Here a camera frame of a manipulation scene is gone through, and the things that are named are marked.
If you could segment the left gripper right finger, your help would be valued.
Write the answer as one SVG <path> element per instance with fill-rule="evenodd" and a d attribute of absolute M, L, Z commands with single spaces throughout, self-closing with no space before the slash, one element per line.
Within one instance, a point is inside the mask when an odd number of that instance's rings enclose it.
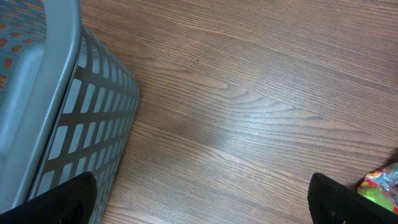
<path fill-rule="evenodd" d="M 307 199 L 313 224 L 397 224 L 394 212 L 318 172 Z"/>

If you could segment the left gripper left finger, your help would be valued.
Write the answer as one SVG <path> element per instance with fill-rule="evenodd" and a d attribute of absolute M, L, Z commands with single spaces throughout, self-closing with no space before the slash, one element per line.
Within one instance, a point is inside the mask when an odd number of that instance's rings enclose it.
<path fill-rule="evenodd" d="M 96 179 L 84 172 L 1 214 L 1 224 L 88 223 L 97 197 Z"/>

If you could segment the green snack packet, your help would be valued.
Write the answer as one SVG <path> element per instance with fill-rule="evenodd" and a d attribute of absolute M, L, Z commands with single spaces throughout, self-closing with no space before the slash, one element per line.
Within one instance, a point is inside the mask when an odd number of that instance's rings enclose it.
<path fill-rule="evenodd" d="M 366 174 L 357 193 L 397 214 L 397 163 Z"/>

